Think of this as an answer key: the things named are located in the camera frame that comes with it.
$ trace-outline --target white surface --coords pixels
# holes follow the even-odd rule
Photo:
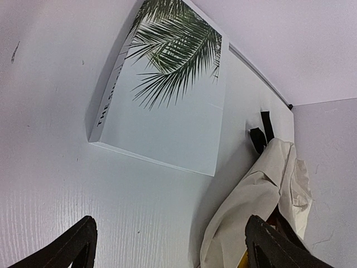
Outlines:
[[[90,145],[98,109],[90,103],[103,93],[132,6],[2,1],[0,267],[87,214],[98,223],[96,267],[193,267],[208,221],[257,157],[246,128],[262,127],[260,109],[271,110],[277,137],[293,140],[292,113],[232,56],[214,178]]]
[[[357,263],[357,99],[299,106],[296,149],[310,173],[314,202],[305,242],[333,267]]]
[[[293,105],[357,97],[357,1],[193,2]]]

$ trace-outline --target yellow object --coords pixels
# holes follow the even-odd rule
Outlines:
[[[242,259],[240,260],[240,263],[238,264],[237,268],[249,268],[249,263],[248,263],[248,251],[245,251]]]

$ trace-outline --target palm leaf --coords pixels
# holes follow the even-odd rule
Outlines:
[[[147,24],[138,29],[132,47],[137,50],[129,57],[149,58],[149,65],[158,73],[143,74],[143,83],[134,100],[143,98],[140,105],[151,109],[160,100],[175,103],[182,98],[187,87],[215,65],[218,72],[221,36],[204,20],[191,12],[174,20]]]
[[[139,29],[144,21],[158,22],[176,18],[189,12],[190,8],[182,0],[145,0],[139,9],[129,35]]]

